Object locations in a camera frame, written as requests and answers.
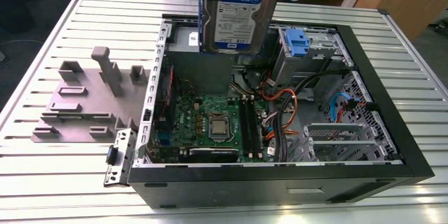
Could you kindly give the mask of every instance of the blue drive latch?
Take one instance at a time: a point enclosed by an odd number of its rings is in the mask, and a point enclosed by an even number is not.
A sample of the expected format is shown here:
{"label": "blue drive latch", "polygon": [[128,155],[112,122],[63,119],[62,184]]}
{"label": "blue drive latch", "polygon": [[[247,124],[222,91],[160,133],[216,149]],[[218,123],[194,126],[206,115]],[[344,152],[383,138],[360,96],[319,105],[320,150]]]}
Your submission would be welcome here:
{"label": "blue drive latch", "polygon": [[291,55],[304,57],[310,49],[310,39],[302,29],[287,29],[287,44],[291,48]]}

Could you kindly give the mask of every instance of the ram slot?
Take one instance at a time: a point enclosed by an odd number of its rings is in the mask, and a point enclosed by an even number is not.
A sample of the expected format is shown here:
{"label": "ram slot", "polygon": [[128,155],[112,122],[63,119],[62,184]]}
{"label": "ram slot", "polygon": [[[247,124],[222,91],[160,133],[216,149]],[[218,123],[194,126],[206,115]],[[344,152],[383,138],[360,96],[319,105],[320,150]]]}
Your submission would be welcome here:
{"label": "ram slot", "polygon": [[250,128],[252,154],[254,156],[258,156],[258,154],[260,153],[260,138],[258,127],[258,112],[255,110],[254,100],[250,100],[247,102],[247,122]]}
{"label": "ram slot", "polygon": [[243,139],[243,152],[244,155],[252,153],[252,142],[250,138],[250,127],[247,120],[247,100],[240,99],[240,128],[242,128],[242,139]]}

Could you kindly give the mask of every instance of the ventilation grille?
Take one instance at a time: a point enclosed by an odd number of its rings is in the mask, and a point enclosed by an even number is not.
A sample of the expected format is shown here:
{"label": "ventilation grille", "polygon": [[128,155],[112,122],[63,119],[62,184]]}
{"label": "ventilation grille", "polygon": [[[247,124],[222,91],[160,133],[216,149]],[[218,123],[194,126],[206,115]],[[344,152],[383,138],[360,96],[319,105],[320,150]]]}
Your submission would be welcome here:
{"label": "ventilation grille", "polygon": [[[346,80],[348,80],[348,84],[344,85],[344,89],[342,90],[342,92],[346,92],[352,98],[358,98],[360,103],[366,103],[367,101],[366,101],[362,89],[360,89],[360,87],[358,85],[358,82],[355,80],[355,77],[351,76],[351,77],[346,77],[346,78],[347,78]],[[338,114],[342,106],[344,105],[344,103],[346,103],[346,97],[340,96],[338,98],[338,101],[336,101],[336,104],[335,104],[336,114]],[[324,107],[323,112],[324,112],[324,116],[326,116],[326,121],[331,123],[332,120],[331,120],[331,115],[330,115],[330,106]],[[355,107],[354,111],[344,111],[343,117],[342,117],[342,122],[343,123],[366,123],[368,126],[374,127],[376,129],[376,132],[378,132],[378,136],[375,137],[375,141],[378,143],[386,143],[386,144],[382,144],[382,145],[386,148],[388,154],[396,153],[396,150],[388,144],[388,141],[386,139],[384,131],[382,129],[380,124],[375,120],[372,112],[368,111],[364,106],[359,105],[359,106]],[[356,155],[356,153],[359,153],[360,151],[362,151],[360,149],[354,150],[352,153],[347,157],[343,158],[343,161],[350,160]],[[346,155],[347,155],[346,150],[344,151],[343,150],[338,151],[338,156],[343,157]]]}

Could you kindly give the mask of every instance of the aluminum work table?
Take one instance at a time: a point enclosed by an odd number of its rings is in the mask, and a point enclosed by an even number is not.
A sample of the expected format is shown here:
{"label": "aluminum work table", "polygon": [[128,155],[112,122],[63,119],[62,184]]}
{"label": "aluminum work table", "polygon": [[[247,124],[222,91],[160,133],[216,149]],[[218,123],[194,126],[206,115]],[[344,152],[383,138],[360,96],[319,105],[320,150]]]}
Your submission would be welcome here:
{"label": "aluminum work table", "polygon": [[107,143],[40,143],[32,130],[64,60],[151,69],[162,14],[198,14],[198,0],[72,0],[0,114],[0,220],[99,223],[447,223],[447,90],[388,16],[371,9],[279,4],[275,20],[351,25],[436,176],[354,204],[151,209],[132,188],[104,188]]}

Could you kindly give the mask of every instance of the circuit board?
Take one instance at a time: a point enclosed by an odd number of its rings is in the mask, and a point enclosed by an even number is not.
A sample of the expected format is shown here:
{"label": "circuit board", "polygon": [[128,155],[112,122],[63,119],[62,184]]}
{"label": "circuit board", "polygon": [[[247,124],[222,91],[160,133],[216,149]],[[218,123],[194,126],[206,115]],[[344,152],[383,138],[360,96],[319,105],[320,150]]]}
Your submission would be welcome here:
{"label": "circuit board", "polygon": [[[171,133],[159,132],[160,150],[174,147],[226,147],[240,151],[240,162],[266,162],[260,128],[258,132],[262,157],[244,155],[239,103],[240,98],[235,97],[180,96],[176,104],[175,128]],[[258,122],[266,113],[266,107],[263,100],[255,101]]]}

